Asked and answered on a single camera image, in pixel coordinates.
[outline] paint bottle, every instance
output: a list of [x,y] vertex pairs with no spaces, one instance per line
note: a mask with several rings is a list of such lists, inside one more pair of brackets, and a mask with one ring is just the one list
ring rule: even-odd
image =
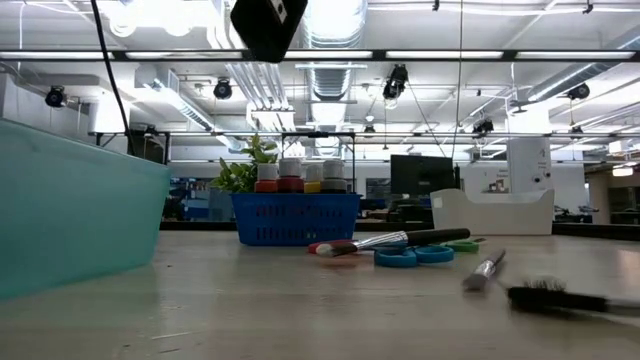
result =
[[309,165],[304,182],[305,194],[317,194],[322,191],[322,166]]
[[302,163],[297,158],[280,159],[280,177],[276,181],[279,193],[304,193]]
[[254,185],[254,191],[257,193],[275,193],[278,192],[278,165],[276,164],[258,164],[258,181]]
[[327,160],[322,164],[323,194],[346,194],[347,181],[344,179],[344,163],[342,160]]

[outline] bottle cap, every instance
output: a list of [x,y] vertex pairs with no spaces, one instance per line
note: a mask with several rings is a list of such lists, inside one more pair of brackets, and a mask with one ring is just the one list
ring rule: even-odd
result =
[[316,165],[316,164],[307,166],[307,177],[305,181],[306,182],[322,181],[322,166]]
[[258,164],[258,181],[275,180],[278,178],[278,165]]
[[302,175],[302,163],[298,158],[280,159],[280,177]]
[[342,160],[326,160],[322,164],[325,179],[344,179],[344,163]]

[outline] red paint bottle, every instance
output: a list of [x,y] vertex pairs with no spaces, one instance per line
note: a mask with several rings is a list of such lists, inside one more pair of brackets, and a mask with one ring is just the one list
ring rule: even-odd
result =
[[258,181],[254,185],[254,191],[257,193],[275,193],[278,192],[278,166],[276,164],[258,164]]
[[276,181],[279,193],[304,193],[302,163],[297,158],[280,159],[280,177]]

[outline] black brush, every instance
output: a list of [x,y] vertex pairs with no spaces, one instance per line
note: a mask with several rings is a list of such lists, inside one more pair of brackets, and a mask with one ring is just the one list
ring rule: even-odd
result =
[[469,229],[398,231],[375,236],[364,240],[347,243],[327,243],[316,248],[316,254],[324,257],[335,257],[351,254],[359,250],[367,250],[377,246],[425,246],[442,242],[466,239],[471,235]]
[[581,310],[621,316],[640,316],[640,302],[569,293],[556,280],[537,280],[507,289],[511,305],[520,310],[546,313]]

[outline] table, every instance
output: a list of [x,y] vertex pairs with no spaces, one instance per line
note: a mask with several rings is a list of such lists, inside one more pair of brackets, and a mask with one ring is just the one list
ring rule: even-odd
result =
[[640,322],[512,311],[493,284],[464,295],[483,255],[507,248],[505,283],[640,299],[640,245],[489,237],[450,265],[374,267],[252,248],[233,232],[161,232],[153,265],[0,303],[0,358],[637,359]]

